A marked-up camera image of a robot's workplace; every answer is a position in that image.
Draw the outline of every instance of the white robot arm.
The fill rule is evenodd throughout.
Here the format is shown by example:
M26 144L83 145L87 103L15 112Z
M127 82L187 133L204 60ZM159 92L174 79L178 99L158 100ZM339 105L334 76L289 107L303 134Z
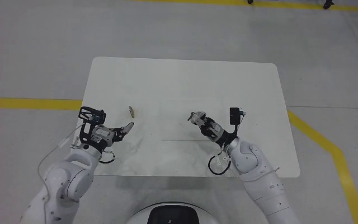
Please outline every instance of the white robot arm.
M212 142L224 147L240 173L246 192L270 224L300 224L290 207L283 184L260 148L237 137L241 116L244 117L245 112L238 108L230 109L230 124L235 125L235 132L231 134L206 117L203 111L191 113L188 120L198 125L201 133Z
M79 135L81 144L74 146L68 157L48 170L44 187L31 201L20 223L71 224L78 211L79 199L93 182L104 149L122 141L134 125L106 128L103 110L88 107L81 108L79 118L84 121ZM86 125L89 125L87 133L84 131Z

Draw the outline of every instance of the floor marking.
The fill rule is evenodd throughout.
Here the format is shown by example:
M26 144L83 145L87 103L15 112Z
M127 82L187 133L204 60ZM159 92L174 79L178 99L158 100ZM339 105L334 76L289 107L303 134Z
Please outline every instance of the floor marking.
M319 132L310 127L306 122L301 120L290 110L287 110L287 112L289 115L290 123L293 126L298 128L311 140L319 144L322 148L331 154L343 187L343 191L345 192L352 219L354 224L358 224L358 194L342 150L330 140L326 139L325 136L321 135Z
M0 98L0 108L79 110L82 100Z
M4 109L79 110L81 105L82 100L0 98L0 108ZM290 110L287 112L293 126L331 154L352 219L354 224L358 224L358 194L342 150Z
M266 2L254 1L251 5L247 0L130 0L134 2L166 2L166 3L191 3L191 4L220 4L226 6L256 6L269 8L294 8L300 10L324 10L322 4L307 4L295 2ZM329 8L331 11L358 12L358 6L334 5Z

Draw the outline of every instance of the white table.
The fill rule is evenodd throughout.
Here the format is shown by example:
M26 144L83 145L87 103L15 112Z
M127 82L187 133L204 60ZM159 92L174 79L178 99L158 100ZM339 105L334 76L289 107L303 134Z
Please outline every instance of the white table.
M208 159L220 149L187 118L202 110L232 132L230 107L246 111L239 136L259 145L273 167L280 167L280 177L300 174L274 64L95 58L82 105L103 109L107 127L135 123L122 142L108 148L117 160L100 164L96 175L214 176ZM237 176L235 168L225 176Z

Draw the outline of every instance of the gray floor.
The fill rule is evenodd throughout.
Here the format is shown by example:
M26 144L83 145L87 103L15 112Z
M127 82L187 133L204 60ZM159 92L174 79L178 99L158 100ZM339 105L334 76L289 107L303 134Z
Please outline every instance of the gray floor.
M358 186L358 13L0 0L0 97L81 99L97 56L274 63L288 108L343 150ZM74 128L77 112L0 116L0 220L15 223L41 187L37 164ZM283 183L301 222L353 223L331 156L292 130L301 175ZM125 223L163 200L197 204L221 223L266 223L237 179L122 176L96 177L75 223Z

